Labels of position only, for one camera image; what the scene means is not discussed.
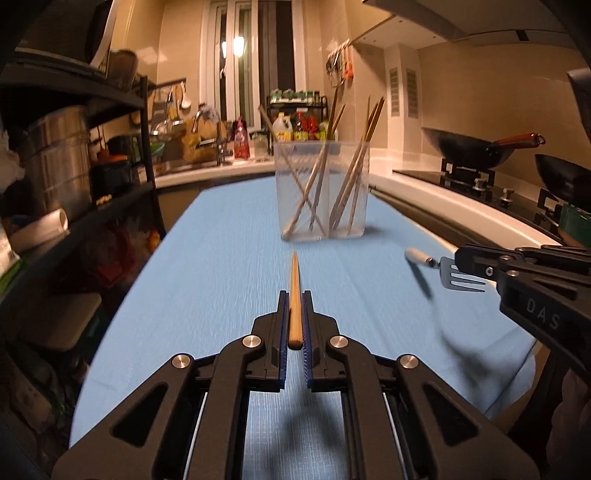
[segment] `range hood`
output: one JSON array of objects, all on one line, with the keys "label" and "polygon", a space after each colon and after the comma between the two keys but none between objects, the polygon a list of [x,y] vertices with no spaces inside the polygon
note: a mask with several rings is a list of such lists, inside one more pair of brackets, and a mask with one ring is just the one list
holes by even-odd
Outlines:
[{"label": "range hood", "polygon": [[575,48],[540,0],[365,0],[428,28],[446,40],[475,45],[538,43]]}]

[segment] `gas stove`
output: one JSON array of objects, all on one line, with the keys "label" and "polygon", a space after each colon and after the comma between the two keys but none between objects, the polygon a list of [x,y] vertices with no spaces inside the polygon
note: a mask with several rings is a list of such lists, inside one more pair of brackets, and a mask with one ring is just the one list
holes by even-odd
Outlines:
[{"label": "gas stove", "polygon": [[536,203],[516,194],[513,189],[496,186],[495,172],[492,170],[478,171],[457,167],[446,159],[443,159],[441,163],[441,172],[418,170],[396,170],[395,172],[427,181],[477,200],[517,218],[557,242],[564,243],[558,233],[561,206],[559,204],[547,205],[547,203],[553,203],[546,202],[547,199],[557,200],[547,190],[541,189],[540,199]]}]

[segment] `metal spatula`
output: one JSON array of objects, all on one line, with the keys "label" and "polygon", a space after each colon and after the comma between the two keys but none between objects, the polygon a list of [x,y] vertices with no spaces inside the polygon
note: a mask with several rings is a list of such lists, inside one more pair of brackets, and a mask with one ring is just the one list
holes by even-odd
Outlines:
[{"label": "metal spatula", "polygon": [[404,257],[407,261],[415,265],[438,269],[441,284],[448,290],[484,292],[484,290],[481,290],[480,288],[456,285],[457,283],[467,285],[486,285],[486,283],[480,280],[473,280],[462,274],[453,264],[454,261],[451,258],[441,257],[441,260],[438,262],[433,257],[430,257],[416,248],[407,248],[404,251]]}]

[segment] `kitchen counter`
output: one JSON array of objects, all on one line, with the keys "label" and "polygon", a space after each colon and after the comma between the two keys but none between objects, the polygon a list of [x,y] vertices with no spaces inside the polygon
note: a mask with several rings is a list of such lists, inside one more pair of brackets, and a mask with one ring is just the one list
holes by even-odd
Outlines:
[{"label": "kitchen counter", "polygon": [[[179,186],[211,179],[270,173],[271,161],[234,166],[201,168],[156,178],[156,188]],[[371,150],[369,185],[431,214],[468,226],[503,248],[557,245],[552,238],[498,210],[427,182],[393,173],[393,170],[440,171],[441,158],[434,155],[396,153],[383,148]],[[527,182],[498,175],[507,187],[537,201],[540,188]]]}]

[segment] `black wok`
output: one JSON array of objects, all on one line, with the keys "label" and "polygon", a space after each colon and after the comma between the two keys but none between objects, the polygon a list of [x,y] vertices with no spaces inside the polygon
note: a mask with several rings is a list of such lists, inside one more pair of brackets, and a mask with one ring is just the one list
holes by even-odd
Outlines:
[{"label": "black wok", "polygon": [[429,143],[458,167],[489,170],[503,163],[517,148],[537,148],[546,143],[538,134],[524,134],[495,142],[453,134],[434,128],[423,128]]},{"label": "black wok", "polygon": [[591,170],[549,155],[536,155],[535,166],[552,195],[591,211]]}]

